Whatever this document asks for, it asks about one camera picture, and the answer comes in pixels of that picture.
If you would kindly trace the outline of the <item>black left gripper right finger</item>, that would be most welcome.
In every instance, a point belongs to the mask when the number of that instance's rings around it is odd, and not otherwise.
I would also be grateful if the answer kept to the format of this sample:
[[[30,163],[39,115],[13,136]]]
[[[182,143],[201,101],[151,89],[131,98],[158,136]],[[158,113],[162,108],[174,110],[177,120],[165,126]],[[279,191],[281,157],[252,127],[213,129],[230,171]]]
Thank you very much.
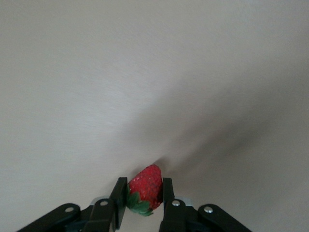
[[[197,210],[176,198],[171,178],[163,178],[164,216],[161,232],[250,232],[251,230],[215,204]]]

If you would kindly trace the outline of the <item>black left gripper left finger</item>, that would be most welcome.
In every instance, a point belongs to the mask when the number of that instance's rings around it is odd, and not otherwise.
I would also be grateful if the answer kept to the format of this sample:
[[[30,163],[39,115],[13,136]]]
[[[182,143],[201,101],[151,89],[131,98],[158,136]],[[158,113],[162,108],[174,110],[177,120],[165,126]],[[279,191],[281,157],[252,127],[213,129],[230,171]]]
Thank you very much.
[[[114,232],[126,209],[127,178],[118,178],[110,196],[98,197],[84,210],[63,204],[20,229],[21,232]]]

